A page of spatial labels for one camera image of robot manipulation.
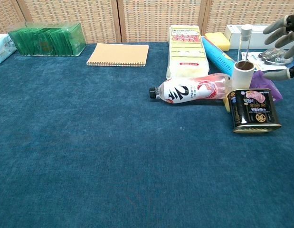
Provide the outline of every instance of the spiral notebook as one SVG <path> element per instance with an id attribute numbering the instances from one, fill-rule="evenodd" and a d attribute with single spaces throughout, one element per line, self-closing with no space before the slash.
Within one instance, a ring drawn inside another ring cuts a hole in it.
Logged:
<path id="1" fill-rule="evenodd" d="M 144 67 L 149 45 L 98 43 L 88 66 Z"/>

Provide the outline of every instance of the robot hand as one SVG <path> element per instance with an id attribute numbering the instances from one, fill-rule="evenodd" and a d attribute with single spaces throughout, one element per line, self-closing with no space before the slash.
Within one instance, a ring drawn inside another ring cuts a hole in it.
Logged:
<path id="1" fill-rule="evenodd" d="M 264 34 L 271 34 L 266 40 L 265 44 L 271 44 L 272 42 L 280 39 L 275 43 L 276 48 L 281 48 L 284 45 L 294 41 L 294 15 L 286 15 L 285 17 L 279 19 L 278 21 L 274 22 L 266 29 L 264 29 Z M 287 51 L 284 58 L 288 59 L 294 56 L 294 46 Z"/>
<path id="2" fill-rule="evenodd" d="M 274 22 L 266 29 L 264 29 L 264 34 L 271 34 L 266 40 L 265 44 L 271 44 L 276 41 L 275 47 L 281 48 L 284 45 L 294 41 L 294 15 L 286 15 L 278 21 Z M 288 59 L 294 56 L 294 46 L 290 48 L 284 58 Z M 270 80 L 287 80 L 294 77 L 294 66 L 290 69 L 285 69 L 279 72 L 267 72 L 264 74 L 264 77 Z"/>

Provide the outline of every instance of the tin can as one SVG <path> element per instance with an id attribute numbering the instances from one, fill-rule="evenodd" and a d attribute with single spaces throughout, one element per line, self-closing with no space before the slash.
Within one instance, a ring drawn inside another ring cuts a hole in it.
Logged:
<path id="1" fill-rule="evenodd" d="M 281 127 L 270 89 L 236 89 L 228 94 L 234 132 L 262 133 Z"/>

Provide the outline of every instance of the blue cylinder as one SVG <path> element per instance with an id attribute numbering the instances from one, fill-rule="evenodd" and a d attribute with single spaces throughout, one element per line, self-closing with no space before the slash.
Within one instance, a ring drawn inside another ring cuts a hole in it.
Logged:
<path id="1" fill-rule="evenodd" d="M 212 44 L 206 37 L 202 37 L 206 56 L 211 62 L 224 74 L 232 76 L 235 61 L 230 58 L 224 51 Z"/>

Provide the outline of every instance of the white package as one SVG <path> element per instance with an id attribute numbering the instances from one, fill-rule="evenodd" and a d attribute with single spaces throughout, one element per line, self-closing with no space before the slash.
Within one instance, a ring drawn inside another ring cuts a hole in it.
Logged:
<path id="1" fill-rule="evenodd" d="M 14 42 L 8 34 L 0 34 L 0 63 L 16 51 Z"/>
<path id="2" fill-rule="evenodd" d="M 166 78 L 203 77 L 209 64 L 198 26 L 172 25 L 169 28 L 169 60 Z"/>

